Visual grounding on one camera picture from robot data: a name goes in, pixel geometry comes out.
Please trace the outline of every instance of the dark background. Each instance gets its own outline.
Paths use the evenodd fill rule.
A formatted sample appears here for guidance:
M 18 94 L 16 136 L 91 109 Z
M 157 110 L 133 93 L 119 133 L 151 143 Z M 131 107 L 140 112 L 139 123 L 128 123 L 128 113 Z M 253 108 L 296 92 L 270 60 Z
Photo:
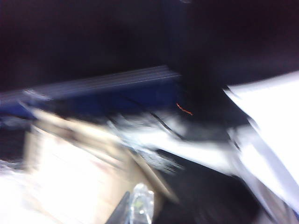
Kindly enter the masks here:
M 3 0 L 0 91 L 167 64 L 185 108 L 235 117 L 222 88 L 299 69 L 298 15 L 292 0 Z

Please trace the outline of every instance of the black cable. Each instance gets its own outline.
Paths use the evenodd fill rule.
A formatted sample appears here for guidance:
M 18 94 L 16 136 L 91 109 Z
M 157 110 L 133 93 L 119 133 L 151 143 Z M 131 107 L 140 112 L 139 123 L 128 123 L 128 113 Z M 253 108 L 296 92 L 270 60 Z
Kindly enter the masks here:
M 176 135 L 177 137 L 179 137 L 180 139 L 184 140 L 184 137 L 181 136 L 179 133 L 173 131 L 170 127 L 167 126 L 167 124 L 164 123 L 164 121 L 162 121 L 155 113 L 149 111 L 148 109 L 146 109 L 141 103 L 133 100 L 133 99 L 130 99 L 128 97 L 123 97 L 124 99 L 138 105 L 143 111 L 149 113 L 151 116 L 153 116 L 165 129 L 167 129 L 170 133 Z

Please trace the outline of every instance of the white paper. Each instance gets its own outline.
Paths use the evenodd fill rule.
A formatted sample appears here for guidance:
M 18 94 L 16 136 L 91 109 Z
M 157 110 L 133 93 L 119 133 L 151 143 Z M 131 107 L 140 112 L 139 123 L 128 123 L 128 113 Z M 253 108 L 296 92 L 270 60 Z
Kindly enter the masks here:
M 251 163 L 251 172 L 299 211 L 299 72 L 229 86 L 225 93 L 254 120 L 253 127 L 269 146 L 262 153 L 264 161 L 253 156 L 245 163 Z M 285 167 L 286 172 L 276 167 Z

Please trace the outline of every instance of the clear plastic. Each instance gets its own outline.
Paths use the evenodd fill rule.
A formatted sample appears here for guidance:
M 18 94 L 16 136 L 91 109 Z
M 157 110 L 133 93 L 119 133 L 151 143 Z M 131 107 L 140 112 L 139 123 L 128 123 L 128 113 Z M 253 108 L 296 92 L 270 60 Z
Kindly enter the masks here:
M 139 183 L 131 196 L 129 224 L 151 224 L 154 215 L 154 192 Z

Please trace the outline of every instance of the orange wire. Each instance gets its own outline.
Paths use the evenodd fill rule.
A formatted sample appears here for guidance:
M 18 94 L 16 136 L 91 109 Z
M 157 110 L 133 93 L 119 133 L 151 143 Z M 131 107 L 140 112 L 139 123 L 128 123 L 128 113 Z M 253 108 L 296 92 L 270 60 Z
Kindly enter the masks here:
M 191 116 L 193 115 L 193 113 L 191 113 L 190 111 L 185 110 L 185 109 L 184 109 L 183 107 L 181 107 L 178 103 L 177 103 L 177 106 L 178 106 L 179 109 L 181 109 L 182 111 L 184 111 L 184 112 L 190 114 Z

